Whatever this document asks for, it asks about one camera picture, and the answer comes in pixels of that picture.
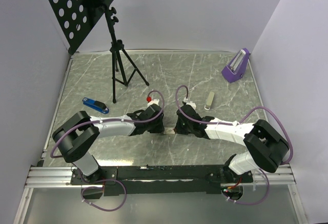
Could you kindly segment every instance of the gray panel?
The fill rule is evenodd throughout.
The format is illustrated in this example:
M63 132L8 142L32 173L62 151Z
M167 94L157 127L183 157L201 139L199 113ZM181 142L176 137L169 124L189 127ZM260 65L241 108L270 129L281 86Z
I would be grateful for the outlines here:
M243 201L256 201L265 186L245 187ZM97 201L104 208L120 204L122 196ZM257 206L226 202L222 195L204 193L128 195L116 212L103 212L81 202L80 189L34 189L24 224L41 223L298 223L287 186L271 187Z
M79 110L93 116L121 116L146 107L146 95L152 89L161 91L166 107L163 123L174 127L177 121L175 90L185 84L190 87L190 100L196 102L201 116L211 115L223 120L240 120L254 106L261 105L249 67L244 77L229 84L221 70L234 53L212 54L131 54L148 79L147 87L135 75L126 88L116 84L117 103L112 104L111 55L78 55L74 57L63 97L59 105L54 130ZM123 57L127 75L133 68ZM204 105L210 91L215 92L210 111ZM182 90L180 101L185 96ZM110 113L103 115L82 104L83 97L102 101ZM258 110L246 122L264 119ZM50 139L49 148L54 141ZM243 153L242 145L224 140L205 140L194 135L161 135L145 133L138 136L113 136L98 139L89 152L100 165L197 165L223 164L232 154ZM70 166L60 159L51 159L48 150L45 166Z

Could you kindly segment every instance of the wall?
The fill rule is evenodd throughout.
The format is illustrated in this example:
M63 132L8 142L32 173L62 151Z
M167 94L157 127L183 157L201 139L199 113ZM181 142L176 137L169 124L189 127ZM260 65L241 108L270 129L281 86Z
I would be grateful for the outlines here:
M264 104L292 139L291 162L310 223L328 222L328 0L281 0L252 53Z
M42 0L60 31L47 0ZM115 0L127 49L252 50L279 0ZM104 16L79 48L107 51Z
M13 223L68 62L39 0L0 0L0 223Z

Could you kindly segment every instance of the blue object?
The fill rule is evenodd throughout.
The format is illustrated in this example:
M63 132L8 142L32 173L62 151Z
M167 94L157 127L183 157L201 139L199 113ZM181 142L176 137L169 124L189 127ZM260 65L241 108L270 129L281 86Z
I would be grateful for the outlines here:
M107 114L109 112L109 109L107 108L107 106L99 101L90 99L90 98L83 98L83 104L90 107L91 109L94 109L96 111L101 112L102 114Z

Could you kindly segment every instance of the marble tabletop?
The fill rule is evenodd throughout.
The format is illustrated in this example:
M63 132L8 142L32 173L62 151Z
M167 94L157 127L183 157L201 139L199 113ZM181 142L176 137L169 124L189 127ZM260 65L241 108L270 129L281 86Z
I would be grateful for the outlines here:
M130 54L150 83L147 87L136 73L128 87L116 84L116 100L112 103L112 69L110 54L78 54L73 56L63 95L53 126L53 131L77 111L85 110L89 115L115 117L146 108L146 96L156 89L163 93L165 127L175 127L177 121L175 90L185 84L189 87L189 99L197 105L201 117L210 115L223 120L240 120L251 108L261 105L259 95L247 67L244 77L229 84L221 75L223 67L235 53L148 53ZM122 54L126 75L133 67ZM210 111L204 104L210 91L215 92ZM179 100L185 91L182 89ZM82 104L89 97L107 104L110 112L103 115ZM245 122L264 119L264 113L255 111ZM49 140L44 167L71 166L62 158L51 159L54 145ZM89 152L102 166L127 165L203 165L223 164L232 154L246 151L244 146L220 139L200 139L194 135L149 134L137 136L113 136L95 141Z

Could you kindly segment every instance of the music stand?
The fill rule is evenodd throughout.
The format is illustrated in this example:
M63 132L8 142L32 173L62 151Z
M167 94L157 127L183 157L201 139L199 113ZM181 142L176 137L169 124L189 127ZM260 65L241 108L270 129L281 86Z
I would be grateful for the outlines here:
M127 87L135 72L138 72L147 86L149 86L149 83L146 81L145 77L124 49L122 40L116 39L114 25L118 22L118 19L116 16L113 16L116 14L116 10L113 7L109 9L113 1L114 0L49 0L49 3L70 45L68 52L71 55L76 52L77 48L85 40L101 16L105 14L107 26L112 39L112 47L110 48L110 51L112 53L113 68L113 103L116 103L115 82L119 82ZM119 51L124 53L134 67L134 70L128 80L125 75ZM115 77L115 70L118 71L117 63L119 65L123 81Z

